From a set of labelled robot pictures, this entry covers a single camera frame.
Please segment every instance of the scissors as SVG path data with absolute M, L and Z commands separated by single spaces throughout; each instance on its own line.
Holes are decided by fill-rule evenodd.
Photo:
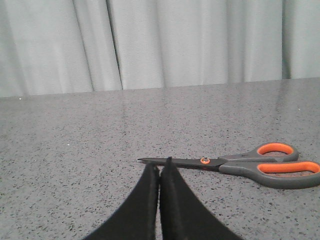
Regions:
M 282 152 L 282 156 L 264 155 L 270 152 Z M 180 168 L 212 170 L 223 174 L 247 177 L 257 183 L 274 189 L 304 189 L 320 185 L 320 164 L 314 161 L 297 161 L 298 151 L 291 145 L 281 142 L 262 144 L 252 151 L 219 156 L 217 159 L 173 158 L 172 162 Z M 158 165 L 166 163 L 167 158 L 139 158 L 145 163 Z M 275 173 L 295 173 L 309 171 L 303 176 L 275 176 Z

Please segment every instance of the gray handle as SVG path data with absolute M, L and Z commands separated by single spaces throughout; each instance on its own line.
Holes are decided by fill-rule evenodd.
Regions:
M 265 173 L 292 173 L 301 171 L 311 171 L 313 173 L 296 177 L 272 176 Z M 320 185 L 320 165 L 313 161 L 290 163 L 230 161 L 221 165 L 219 172 L 247 177 L 261 185 L 274 189 L 305 189 Z
M 266 156 L 264 154 L 268 152 L 282 152 L 286 155 L 283 156 Z M 232 162 L 264 162 L 264 163 L 275 163 L 275 162 L 293 162 L 297 161 L 299 152 L 296 148 L 291 145 L 282 142 L 269 142 L 257 146 L 252 151 L 235 154 L 220 156 L 219 159 L 232 161 Z

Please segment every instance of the gray countertop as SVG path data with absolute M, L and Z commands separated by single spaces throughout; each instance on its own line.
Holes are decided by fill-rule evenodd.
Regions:
M 83 238 L 130 194 L 141 157 L 217 157 L 280 141 L 320 163 L 319 140 L 319 78 L 0 98 L 0 239 Z M 320 238 L 320 186 L 179 171 L 246 240 Z

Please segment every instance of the granite surface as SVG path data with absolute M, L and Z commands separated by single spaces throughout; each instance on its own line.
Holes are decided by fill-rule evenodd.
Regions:
M 280 141 L 320 163 L 319 140 L 319 78 L 0 98 L 0 239 L 83 238 L 130 194 L 145 167 L 138 158 L 217 157 Z M 180 172 L 246 240 L 320 239 L 320 186 Z

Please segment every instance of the curtain fold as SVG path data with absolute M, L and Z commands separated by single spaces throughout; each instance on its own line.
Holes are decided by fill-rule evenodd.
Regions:
M 318 0 L 0 0 L 0 97 L 320 77 Z

